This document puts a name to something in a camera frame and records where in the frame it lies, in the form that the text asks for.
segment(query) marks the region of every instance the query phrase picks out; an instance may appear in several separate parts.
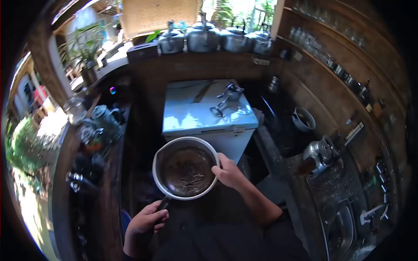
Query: red object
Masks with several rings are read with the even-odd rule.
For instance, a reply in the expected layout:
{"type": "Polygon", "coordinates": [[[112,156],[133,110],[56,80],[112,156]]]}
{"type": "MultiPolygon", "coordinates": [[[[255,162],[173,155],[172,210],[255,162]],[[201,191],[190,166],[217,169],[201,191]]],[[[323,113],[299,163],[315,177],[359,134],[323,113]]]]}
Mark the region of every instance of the red object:
{"type": "MultiPolygon", "coordinates": [[[[43,85],[41,85],[40,87],[41,87],[43,96],[45,98],[48,97],[48,95],[46,95],[45,87],[43,85]]],[[[42,105],[43,104],[42,97],[39,95],[37,89],[35,89],[35,92],[33,93],[33,95],[35,96],[34,100],[37,101],[39,103],[39,105],[42,105]]]]}

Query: black shirt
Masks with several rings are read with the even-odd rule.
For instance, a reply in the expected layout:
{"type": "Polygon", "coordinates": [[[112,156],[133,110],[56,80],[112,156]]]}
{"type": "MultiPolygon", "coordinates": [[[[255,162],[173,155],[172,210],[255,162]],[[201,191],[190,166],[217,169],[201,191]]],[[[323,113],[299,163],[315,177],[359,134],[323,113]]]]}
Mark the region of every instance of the black shirt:
{"type": "MultiPolygon", "coordinates": [[[[144,252],[139,260],[144,257],[150,259],[144,252]]],[[[136,259],[124,254],[124,260],[136,259]]],[[[152,260],[309,260],[309,256],[292,224],[280,217],[263,231],[248,224],[210,224],[185,230],[161,246],[152,260]]]]}

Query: person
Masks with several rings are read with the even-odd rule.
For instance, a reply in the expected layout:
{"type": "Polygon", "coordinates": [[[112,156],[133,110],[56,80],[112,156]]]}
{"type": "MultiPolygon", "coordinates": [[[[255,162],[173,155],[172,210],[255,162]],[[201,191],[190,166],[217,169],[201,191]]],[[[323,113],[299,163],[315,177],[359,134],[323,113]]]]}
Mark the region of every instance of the person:
{"type": "Polygon", "coordinates": [[[261,229],[242,222],[208,223],[173,235],[151,256],[150,237],[146,235],[152,230],[160,233],[169,219],[167,209],[155,212],[159,200],[144,207],[129,223],[123,246],[124,260],[309,260],[280,207],[267,199],[233,160],[222,153],[218,156],[222,168],[213,166],[212,172],[223,185],[241,195],[261,229]],[[157,220],[162,223],[154,225],[157,220]]]}

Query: faucet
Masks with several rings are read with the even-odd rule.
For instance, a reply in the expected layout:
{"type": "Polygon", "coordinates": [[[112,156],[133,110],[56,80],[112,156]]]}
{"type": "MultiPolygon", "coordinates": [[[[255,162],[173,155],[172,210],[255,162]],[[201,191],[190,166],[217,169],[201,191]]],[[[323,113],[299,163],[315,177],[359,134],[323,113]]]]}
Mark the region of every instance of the faucet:
{"type": "Polygon", "coordinates": [[[370,217],[371,215],[373,215],[373,214],[376,212],[376,210],[386,207],[385,212],[384,212],[384,213],[383,213],[383,215],[380,217],[380,219],[382,220],[382,219],[383,219],[383,217],[384,217],[384,216],[386,215],[386,213],[387,213],[387,208],[388,208],[388,206],[389,206],[389,204],[380,204],[380,205],[378,205],[377,207],[374,207],[374,208],[372,208],[371,210],[369,210],[369,211],[367,211],[367,212],[366,212],[365,210],[363,210],[363,211],[362,211],[362,213],[360,214],[360,224],[361,224],[361,225],[364,225],[364,224],[366,224],[366,223],[370,223],[370,219],[369,219],[369,217],[370,217]]]}

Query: potted plant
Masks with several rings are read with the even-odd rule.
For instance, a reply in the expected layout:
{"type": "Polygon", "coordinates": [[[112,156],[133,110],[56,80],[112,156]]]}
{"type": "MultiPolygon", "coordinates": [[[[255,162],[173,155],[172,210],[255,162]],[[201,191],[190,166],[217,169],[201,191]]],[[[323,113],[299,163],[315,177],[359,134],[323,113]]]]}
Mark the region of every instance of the potted plant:
{"type": "Polygon", "coordinates": [[[86,86],[97,81],[94,68],[104,38],[103,31],[104,26],[98,23],[76,29],[74,37],[59,46],[60,58],[64,64],[72,63],[74,68],[82,68],[81,76],[86,86]]]}

